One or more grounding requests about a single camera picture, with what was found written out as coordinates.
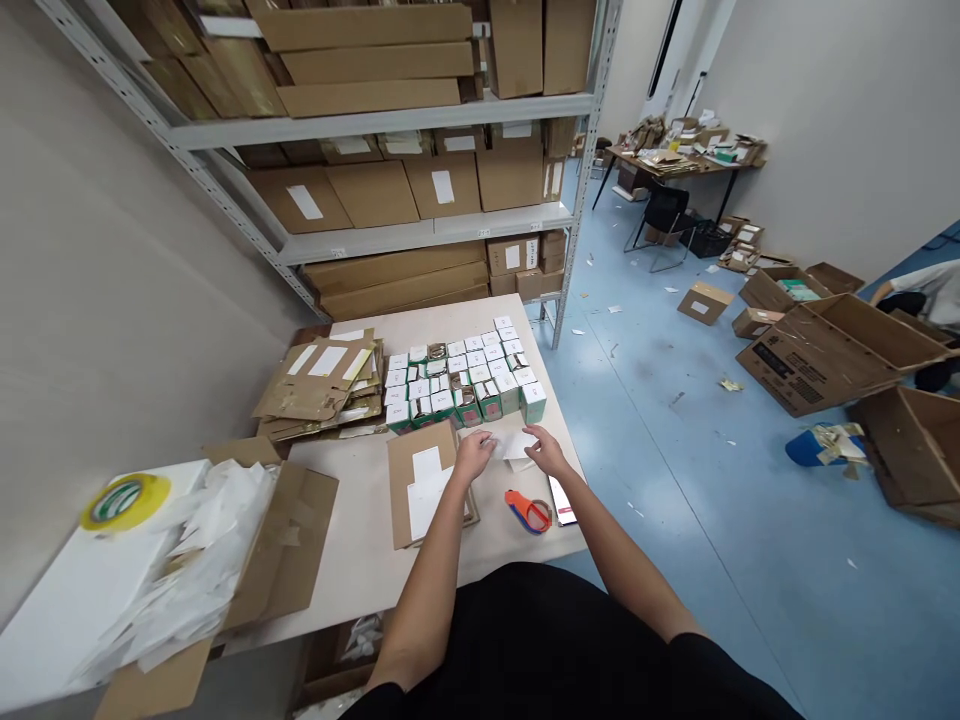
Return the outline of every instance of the black chair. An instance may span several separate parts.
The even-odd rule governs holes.
[[[637,234],[633,238],[633,242],[627,242],[623,247],[625,253],[633,252],[634,250],[645,250],[648,247],[658,247],[660,248],[657,251],[657,254],[653,258],[653,262],[650,264],[650,269],[648,272],[660,272],[661,270],[669,270],[670,268],[677,267],[682,265],[683,261],[687,259],[687,253],[690,252],[690,246],[693,244],[693,238],[690,238],[690,242],[687,243],[686,248],[683,251],[683,257],[680,258],[680,262],[676,262],[673,265],[667,265],[662,268],[654,268],[657,265],[657,260],[660,259],[660,254],[663,252],[663,247],[666,244],[666,238],[663,242],[660,243],[644,243],[642,246],[638,247],[637,242],[640,240],[640,234],[643,232],[644,225],[649,224],[650,227],[659,230],[662,233],[667,235],[673,235],[674,233],[683,233],[687,230],[692,230],[693,233],[697,231],[698,222],[692,217],[686,214],[687,203],[690,201],[690,193],[686,190],[678,190],[677,188],[669,188],[665,185],[661,185],[658,182],[654,182],[650,185],[650,197],[647,200],[647,206],[644,208],[643,217],[640,218],[640,227],[637,228]]]

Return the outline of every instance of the yellow tape roll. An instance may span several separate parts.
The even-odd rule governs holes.
[[[133,473],[110,483],[87,506],[80,527],[93,532],[123,532],[150,518],[170,495],[170,480]]]

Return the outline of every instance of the blue floor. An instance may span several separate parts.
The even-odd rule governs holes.
[[[892,510],[872,474],[786,457],[843,412],[793,419],[740,367],[739,297],[710,327],[678,313],[697,280],[736,293],[743,276],[694,256],[648,274],[653,251],[623,254],[641,212],[609,190],[584,212],[558,352],[534,323],[588,482],[706,631],[806,717],[957,717],[960,532]],[[586,552],[555,564],[601,584]]]

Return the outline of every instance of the person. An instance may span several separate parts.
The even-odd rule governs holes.
[[[343,718],[801,717],[707,637],[557,441],[537,425],[524,432],[609,595],[536,563],[456,589],[464,499],[494,445],[476,431],[460,443],[365,694]]]
[[[901,310],[923,318],[954,337],[946,343],[948,348],[960,348],[960,260],[888,280],[877,288],[870,304],[888,314]],[[914,384],[919,390],[939,392],[956,372],[960,372],[960,358],[950,358],[919,370]]]

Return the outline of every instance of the table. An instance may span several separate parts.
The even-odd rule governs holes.
[[[610,153],[613,158],[611,159],[610,164],[607,166],[607,171],[603,174],[603,180],[600,182],[600,189],[597,190],[597,196],[593,199],[593,207],[591,209],[597,209],[597,201],[600,199],[600,195],[603,193],[603,188],[607,184],[607,178],[610,177],[610,173],[613,172],[614,165],[616,165],[618,162],[625,162],[628,165],[633,165],[633,167],[637,168],[639,172],[644,173],[647,175],[647,177],[653,178],[660,183],[666,182],[667,180],[673,180],[674,178],[688,178],[697,177],[700,175],[710,175],[712,173],[729,172],[730,180],[727,182],[727,190],[723,194],[723,202],[720,203],[720,212],[717,213],[718,223],[720,222],[720,218],[723,217],[723,211],[727,207],[727,200],[730,199],[730,193],[733,190],[734,184],[737,182],[737,177],[740,175],[740,171],[753,167],[752,165],[737,165],[735,163],[721,165],[718,162],[708,160],[702,155],[688,155],[686,156],[688,160],[695,160],[697,162],[697,169],[691,168],[687,172],[663,175],[657,172],[655,168],[640,162],[637,160],[637,158],[624,155],[623,148],[619,147],[618,145],[613,145],[606,148],[605,152]]]
[[[573,468],[583,474],[573,441],[547,377],[543,358],[518,295],[472,300],[411,310],[363,320],[336,323],[332,334],[373,327],[383,338],[387,355],[412,345],[451,342],[494,329],[493,318],[513,320],[530,367],[547,393],[541,423],[557,438]],[[523,427],[512,413],[482,430],[495,434]],[[460,431],[461,437],[471,429]],[[232,654],[279,642],[315,630],[395,607],[416,558],[415,549],[394,550],[390,521],[390,490],[386,443],[393,433],[351,440],[323,440],[294,445],[290,461],[340,480],[330,529],[320,561],[310,607],[237,635],[227,642]],[[545,562],[586,549],[579,526],[554,525],[542,536],[525,531],[503,500],[507,490],[542,498],[553,507],[546,476],[536,467],[512,473],[507,464],[491,460],[473,483],[480,522],[466,528],[460,550],[457,585],[479,580],[501,565],[518,560]]]

